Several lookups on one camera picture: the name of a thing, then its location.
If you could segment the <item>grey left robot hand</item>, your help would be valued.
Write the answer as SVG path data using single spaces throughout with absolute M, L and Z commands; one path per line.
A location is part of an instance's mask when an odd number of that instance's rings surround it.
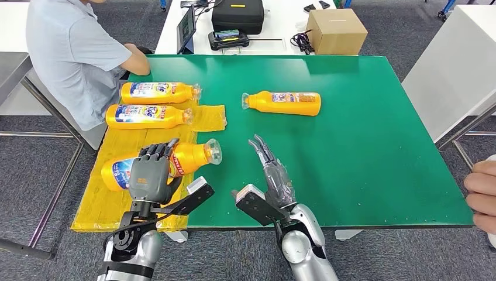
M 169 180 L 170 160 L 179 139 L 141 148 L 130 170 L 129 193 L 134 200 L 168 204 L 182 177 Z

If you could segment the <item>person's hand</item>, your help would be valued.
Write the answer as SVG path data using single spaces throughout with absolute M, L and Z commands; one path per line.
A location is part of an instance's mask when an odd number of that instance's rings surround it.
M 464 179 L 467 205 L 475 212 L 474 225 L 495 238 L 495 155 L 474 164 Z

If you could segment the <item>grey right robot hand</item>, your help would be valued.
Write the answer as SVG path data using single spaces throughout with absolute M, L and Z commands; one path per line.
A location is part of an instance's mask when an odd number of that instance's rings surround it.
M 257 153 L 267 183 L 266 200 L 277 208 L 286 208 L 296 202 L 292 181 L 284 165 L 276 158 L 267 143 L 257 134 L 248 143 Z

